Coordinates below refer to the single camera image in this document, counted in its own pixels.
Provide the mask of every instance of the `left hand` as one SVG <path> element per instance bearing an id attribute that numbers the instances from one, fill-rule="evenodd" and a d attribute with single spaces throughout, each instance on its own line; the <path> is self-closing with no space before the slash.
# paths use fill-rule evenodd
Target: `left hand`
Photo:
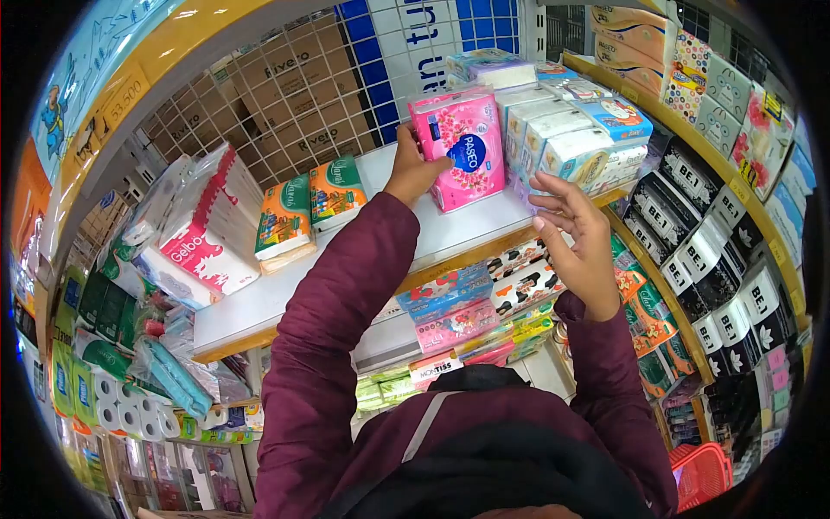
<path id="1" fill-rule="evenodd" d="M 449 157 L 441 157 L 433 161 L 424 160 L 417 149 L 417 141 L 413 137 L 412 122 L 403 123 L 398 127 L 398 151 L 395 152 L 392 176 L 383 191 L 412 209 L 421 195 L 429 190 L 438 175 L 450 169 L 452 164 L 452 159 Z"/>

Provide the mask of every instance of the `red plastic basket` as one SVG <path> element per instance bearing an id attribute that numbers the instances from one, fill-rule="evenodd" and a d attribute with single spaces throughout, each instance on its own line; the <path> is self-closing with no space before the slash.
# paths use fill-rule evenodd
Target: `red plastic basket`
<path id="1" fill-rule="evenodd" d="M 677 483 L 678 512 L 709 501 L 732 486 L 732 462 L 717 442 L 680 445 L 669 453 L 671 470 L 682 469 Z"/>

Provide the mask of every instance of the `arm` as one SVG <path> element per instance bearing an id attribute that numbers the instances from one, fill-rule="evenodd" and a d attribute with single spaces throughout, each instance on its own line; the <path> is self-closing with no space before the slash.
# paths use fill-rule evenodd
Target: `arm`
<path id="1" fill-rule="evenodd" d="M 608 321 L 583 318 L 585 305 L 571 292 L 556 302 L 568 327 L 577 394 L 571 409 L 596 431 L 617 462 L 631 470 L 657 517 L 677 510 L 677 488 L 652 407 L 642 392 L 637 356 L 624 310 Z"/>
<path id="2" fill-rule="evenodd" d="M 384 192 L 328 244 L 277 325 L 262 382 L 256 517 L 313 516 L 349 463 L 357 407 L 349 353 L 412 264 L 420 227 L 410 207 L 448 167 L 423 162 L 409 132 L 398 128 Z"/>

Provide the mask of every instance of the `hand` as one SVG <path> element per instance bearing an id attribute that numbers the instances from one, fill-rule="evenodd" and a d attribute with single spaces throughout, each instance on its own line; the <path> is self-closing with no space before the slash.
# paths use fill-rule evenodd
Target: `hand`
<path id="1" fill-rule="evenodd" d="M 433 161 L 422 159 L 417 150 L 417 141 L 413 138 L 413 124 L 404 123 L 398 127 L 398 151 L 395 153 L 392 176 L 383 191 L 412 209 L 438 175 L 450 169 L 452 164 L 449 157 Z"/>
<path id="2" fill-rule="evenodd" d="M 611 258 L 608 219 L 582 189 L 567 180 L 537 172 L 530 187 L 554 196 L 530 195 L 541 209 L 533 226 L 548 246 L 550 262 L 565 286 L 585 303 L 585 319 L 607 321 L 617 314 L 620 299 Z M 561 228 L 574 239 L 568 247 Z"/>

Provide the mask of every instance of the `pink tissue pack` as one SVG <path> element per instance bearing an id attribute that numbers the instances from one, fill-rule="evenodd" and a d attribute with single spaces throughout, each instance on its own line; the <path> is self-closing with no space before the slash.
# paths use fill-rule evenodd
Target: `pink tissue pack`
<path id="1" fill-rule="evenodd" d="M 441 319 L 415 327 L 425 354 L 449 350 L 499 325 L 499 315 L 489 300 L 477 302 Z"/>
<path id="2" fill-rule="evenodd" d="M 489 86 L 419 96 L 409 101 L 423 156 L 446 155 L 455 162 L 430 189 L 442 213 L 505 188 L 505 166 L 496 98 Z"/>

